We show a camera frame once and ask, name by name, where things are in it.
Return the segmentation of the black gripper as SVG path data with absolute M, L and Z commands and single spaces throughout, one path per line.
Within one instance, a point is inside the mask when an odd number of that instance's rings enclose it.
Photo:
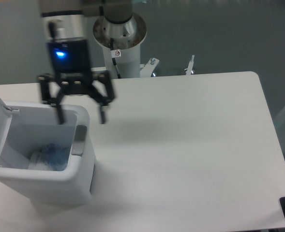
M 56 109 L 58 123 L 65 123 L 61 101 L 66 95 L 88 95 L 98 105 L 101 124 L 107 122 L 106 111 L 116 98 L 110 72 L 91 71 L 88 42 L 86 39 L 52 40 L 47 43 L 53 75 L 37 77 L 42 104 Z M 55 97 L 51 95 L 50 83 L 60 88 Z

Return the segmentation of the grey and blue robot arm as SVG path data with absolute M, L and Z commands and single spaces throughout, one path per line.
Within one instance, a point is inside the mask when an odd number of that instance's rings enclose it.
M 103 27 L 114 48 L 116 37 L 111 26 L 123 26 L 133 21 L 130 0 L 40 0 L 40 14 L 46 32 L 46 47 L 52 74 L 38 76 L 42 103 L 57 112 L 58 123 L 65 123 L 62 99 L 68 95 L 87 95 L 99 107 L 101 123 L 106 122 L 105 108 L 115 99 L 111 72 L 91 69 L 84 18 L 102 16 L 108 22 Z

